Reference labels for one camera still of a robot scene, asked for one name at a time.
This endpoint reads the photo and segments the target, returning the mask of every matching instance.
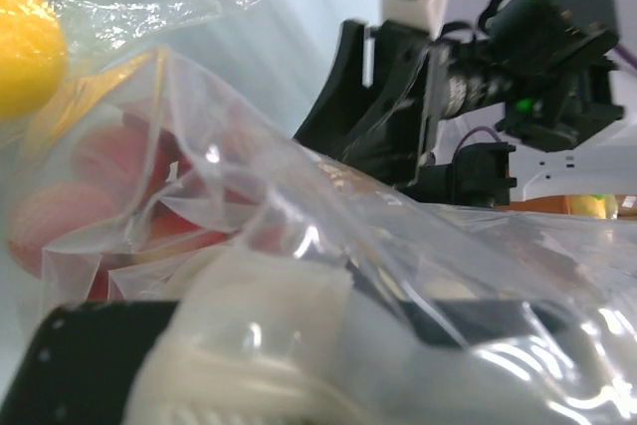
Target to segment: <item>red fruit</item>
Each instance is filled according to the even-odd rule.
[[[124,113],[121,117],[121,123],[128,128],[139,131],[144,136],[148,136],[148,132],[150,131],[148,121],[136,113]],[[179,156],[181,156],[177,138],[175,138],[175,135],[167,129],[163,128],[161,130],[161,133],[159,134],[159,144],[166,154],[170,156],[171,161],[177,161]]]
[[[93,279],[87,301],[106,301],[108,299],[108,271],[99,270]]]
[[[108,195],[86,183],[44,188],[22,201],[7,234],[9,252],[28,273],[42,274],[42,248],[65,234],[117,214]]]
[[[76,145],[73,169],[81,179],[127,203],[142,181],[146,151],[147,137],[136,129],[101,126],[89,131]],[[169,170],[170,158],[158,147],[146,195],[164,185]]]
[[[261,253],[283,254],[286,239],[285,226],[265,226],[251,234],[248,244]]]
[[[179,159],[179,162],[177,163],[177,177],[182,177],[185,174],[189,173],[191,170],[192,170],[192,164],[190,164],[190,161],[188,161],[188,159],[184,157],[181,157]],[[191,183],[191,188],[192,188],[191,189],[192,191],[196,191],[197,193],[201,195],[208,194],[206,185],[202,179],[197,179],[193,181],[193,183]],[[249,206],[255,205],[254,201],[250,200],[243,194],[229,188],[224,188],[224,201],[226,203],[232,203],[232,204],[242,204],[242,205],[249,205]]]
[[[224,233],[205,231],[170,211],[152,220],[148,244],[135,255],[134,261],[136,264],[160,261],[223,243],[226,239]]]

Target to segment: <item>white bracket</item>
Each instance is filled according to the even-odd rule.
[[[382,0],[382,17],[407,27],[440,36],[449,0]]]
[[[634,146],[594,146],[574,151],[512,153],[509,174],[518,179],[512,201],[564,194],[634,194]]]

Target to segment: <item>green led light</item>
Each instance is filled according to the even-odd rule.
[[[535,105],[535,101],[532,99],[524,99],[520,100],[516,103],[517,111],[531,111],[533,109],[533,105]]]

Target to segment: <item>black plastic part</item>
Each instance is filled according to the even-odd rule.
[[[506,102],[505,117],[496,129],[541,151],[577,148],[624,117],[625,109],[613,104],[610,88],[610,72],[615,68],[601,58],[578,73],[565,73],[535,96],[530,110],[519,110],[515,101]],[[528,92],[533,98],[533,88]]]
[[[614,0],[511,0],[487,31],[498,63],[522,77],[581,70],[619,41]]]
[[[342,25],[325,87],[295,134],[303,146],[390,184],[413,182],[447,107],[446,45],[386,22],[374,31],[373,81],[362,84],[364,24]],[[432,63],[438,67],[429,69]]]
[[[295,140],[318,153],[339,157],[344,139],[371,107],[363,85],[367,27],[346,20],[340,27],[340,43],[331,72]]]
[[[0,425],[119,425],[133,379],[176,303],[61,308],[42,323]]]
[[[349,270],[357,290],[378,304],[386,304],[376,286],[356,267],[350,265]],[[537,330],[528,321],[529,312],[536,316],[549,333],[557,333],[573,323],[568,313],[553,303],[488,300],[435,301],[432,304],[468,345],[536,334]],[[401,301],[398,305],[422,343],[436,347],[462,348],[463,344],[416,301]]]
[[[510,204],[509,154],[516,148],[506,142],[465,146],[450,164],[424,167],[418,182],[401,192],[421,203],[442,203],[478,208]]]
[[[369,280],[356,268],[352,272],[356,287],[378,300]],[[572,322],[552,304],[438,301],[434,306],[468,345],[536,334],[529,312],[549,333]],[[415,303],[401,307],[423,343],[462,347]],[[103,303],[54,311],[27,351],[0,409],[0,425],[119,425],[134,378],[175,308],[176,303]]]

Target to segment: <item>ziplock bag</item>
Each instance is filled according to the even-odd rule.
[[[206,23],[259,0],[0,0],[0,122],[7,142],[67,77],[92,74],[152,34]]]
[[[268,174],[264,207],[305,235],[265,253],[255,221],[210,258],[126,425],[632,423],[637,229],[417,205],[318,157],[293,170]]]
[[[95,154],[113,125],[147,138],[141,178]],[[162,154],[176,170],[151,187]],[[43,308],[86,294],[98,274],[111,298],[185,292],[139,372],[128,424],[634,418],[630,224],[417,205],[303,150],[163,50],[60,92],[21,158],[9,231],[23,268],[33,243],[16,231],[43,227],[21,211],[53,203],[57,227],[70,211],[84,223],[42,245]],[[71,199],[42,199],[70,182]],[[155,242],[164,214],[194,237],[223,236],[174,255],[193,236]],[[127,262],[150,252],[163,254]],[[171,289],[195,256],[203,268]]]

